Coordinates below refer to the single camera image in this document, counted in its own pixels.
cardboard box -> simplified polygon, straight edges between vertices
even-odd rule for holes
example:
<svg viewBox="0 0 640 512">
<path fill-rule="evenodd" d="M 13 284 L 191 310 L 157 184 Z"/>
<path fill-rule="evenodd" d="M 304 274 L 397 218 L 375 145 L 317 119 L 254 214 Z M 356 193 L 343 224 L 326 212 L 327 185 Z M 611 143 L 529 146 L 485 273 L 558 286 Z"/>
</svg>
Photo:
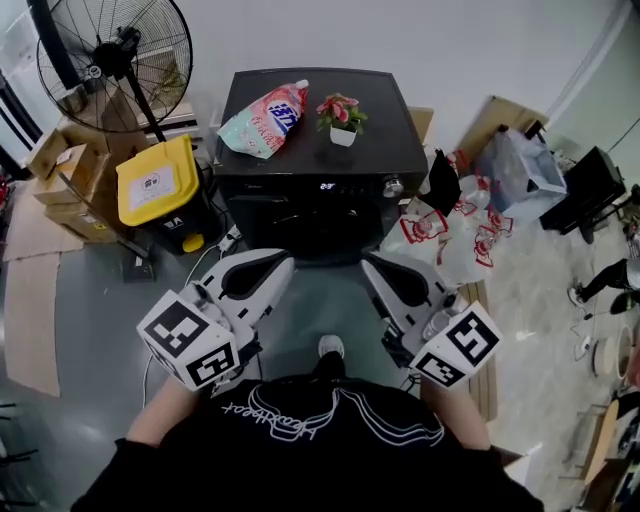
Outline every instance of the cardboard box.
<svg viewBox="0 0 640 512">
<path fill-rule="evenodd" d="M 464 153 L 469 162 L 473 162 L 498 131 L 500 125 L 525 132 L 536 121 L 546 125 L 549 118 L 500 96 L 491 96 L 462 138 L 458 149 Z"/>
<path fill-rule="evenodd" d="M 97 115 L 102 119 L 102 126 L 107 130 L 123 128 L 135 130 L 139 126 L 131 108 L 127 105 L 126 97 L 119 90 L 98 91 L 95 94 L 96 101 L 88 102 L 85 109 L 78 114 L 80 119 L 85 119 L 88 124 L 94 125 Z M 96 105 L 106 105 L 106 107 L 100 107 L 96 113 Z M 147 137 L 142 130 L 131 133 L 102 132 L 80 125 L 64 116 L 58 123 L 58 131 L 71 146 L 91 144 L 98 153 L 111 153 L 114 165 L 133 158 L 149 147 Z"/>
<path fill-rule="evenodd" d="M 112 156 L 99 156 L 86 199 L 99 216 L 122 234 L 126 227 L 118 217 L 115 184 L 115 167 L 112 164 Z M 49 205 L 45 208 L 44 214 L 83 242 L 104 244 L 117 241 L 116 233 L 102 223 L 93 212 L 89 211 L 84 203 Z"/>
<path fill-rule="evenodd" d="M 55 128 L 45 133 L 29 153 L 25 161 L 25 167 L 34 176 L 46 180 L 54 166 L 58 155 L 67 149 L 69 145 L 62 134 Z"/>
<path fill-rule="evenodd" d="M 65 157 L 68 157 L 68 159 L 62 161 L 61 159 Z M 60 163 L 56 165 L 55 172 L 45 181 L 39 180 L 34 186 L 33 197 L 42 204 L 78 202 L 77 197 L 57 175 L 57 171 L 63 172 L 80 194 L 86 194 L 88 191 L 88 184 L 96 166 L 96 154 L 93 148 L 88 144 L 74 146 L 66 150 L 58 159 Z"/>
</svg>

fan base pole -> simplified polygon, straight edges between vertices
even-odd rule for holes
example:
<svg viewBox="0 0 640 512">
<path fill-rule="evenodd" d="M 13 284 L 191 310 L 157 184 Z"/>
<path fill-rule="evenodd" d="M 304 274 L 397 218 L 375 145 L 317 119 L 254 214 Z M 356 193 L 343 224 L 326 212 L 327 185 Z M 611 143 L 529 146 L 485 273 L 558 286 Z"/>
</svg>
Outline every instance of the fan base pole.
<svg viewBox="0 0 640 512">
<path fill-rule="evenodd" d="M 136 74 L 133 71 L 133 68 L 131 66 L 129 66 L 129 69 L 127 70 L 125 76 L 127 77 L 127 81 L 131 86 L 133 95 L 135 96 L 136 101 L 140 106 L 140 110 L 142 110 L 142 113 L 147 118 L 147 121 L 149 121 L 149 126 L 151 127 L 151 130 L 157 137 L 158 142 L 166 142 L 167 138 L 164 136 L 164 133 L 162 133 L 162 130 L 160 129 L 160 126 L 158 125 L 156 118 L 153 115 L 153 111 L 151 110 L 149 103 L 147 103 L 147 98 L 145 98 L 144 93 L 140 88 L 140 84 L 138 84 L 138 79 L 136 78 Z"/>
</svg>

black pants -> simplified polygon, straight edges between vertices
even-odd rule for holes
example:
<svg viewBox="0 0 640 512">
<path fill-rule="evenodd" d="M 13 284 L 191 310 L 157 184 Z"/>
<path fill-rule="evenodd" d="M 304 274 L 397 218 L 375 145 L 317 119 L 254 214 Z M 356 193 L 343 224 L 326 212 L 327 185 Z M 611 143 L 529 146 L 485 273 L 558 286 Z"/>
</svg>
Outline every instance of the black pants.
<svg viewBox="0 0 640 512">
<path fill-rule="evenodd" d="M 627 260 L 622 259 L 618 263 L 605 268 L 593 280 L 585 286 L 579 293 L 583 302 L 587 302 L 591 297 L 597 295 L 607 286 L 626 290 L 631 288 L 627 280 Z"/>
<path fill-rule="evenodd" d="M 629 411 L 640 408 L 640 391 L 629 393 L 618 398 L 620 408 L 618 409 L 618 418 L 622 418 Z"/>
<path fill-rule="evenodd" d="M 329 352 L 318 361 L 312 375 L 326 380 L 344 379 L 346 378 L 344 360 L 338 352 Z"/>
</svg>

white sneaker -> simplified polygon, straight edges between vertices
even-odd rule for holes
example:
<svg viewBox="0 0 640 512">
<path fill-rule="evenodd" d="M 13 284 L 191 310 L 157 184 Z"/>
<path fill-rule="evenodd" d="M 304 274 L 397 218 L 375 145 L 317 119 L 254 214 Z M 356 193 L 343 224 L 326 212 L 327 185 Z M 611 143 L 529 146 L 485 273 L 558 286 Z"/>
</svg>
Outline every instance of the white sneaker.
<svg viewBox="0 0 640 512">
<path fill-rule="evenodd" d="M 340 336 L 336 336 L 335 334 L 325 334 L 320 338 L 320 342 L 318 343 L 318 354 L 322 357 L 329 352 L 338 352 L 340 357 L 344 359 L 344 344 L 342 343 Z"/>
<path fill-rule="evenodd" d="M 567 290 L 567 295 L 569 296 L 569 300 L 573 302 L 573 305 L 577 308 L 584 308 L 584 301 L 578 295 L 578 288 L 569 288 Z"/>
</svg>

white graphic print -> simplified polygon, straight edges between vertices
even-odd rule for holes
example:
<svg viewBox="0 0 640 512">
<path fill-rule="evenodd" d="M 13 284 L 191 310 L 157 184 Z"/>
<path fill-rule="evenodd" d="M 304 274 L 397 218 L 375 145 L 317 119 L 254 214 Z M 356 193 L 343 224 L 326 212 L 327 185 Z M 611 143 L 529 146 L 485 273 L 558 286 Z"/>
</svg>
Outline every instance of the white graphic print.
<svg viewBox="0 0 640 512">
<path fill-rule="evenodd" d="M 416 441 L 427 441 L 430 446 L 435 446 L 444 437 L 444 428 L 441 424 L 436 430 L 430 430 L 420 423 L 407 428 L 394 427 L 373 411 L 362 393 L 344 388 L 335 388 L 333 390 L 332 406 L 326 413 L 311 416 L 304 420 L 283 416 L 279 409 L 267 404 L 260 398 L 259 389 L 261 386 L 258 385 L 251 390 L 247 400 L 248 405 L 230 403 L 227 406 L 223 406 L 222 410 L 225 414 L 231 412 L 245 418 L 255 418 L 256 424 L 269 423 L 271 437 L 279 441 L 293 442 L 303 438 L 305 435 L 308 435 L 309 440 L 312 440 L 318 430 L 331 423 L 333 415 L 340 405 L 341 397 L 345 397 L 349 402 L 355 404 L 367 427 L 387 444 L 404 446 Z"/>
</svg>

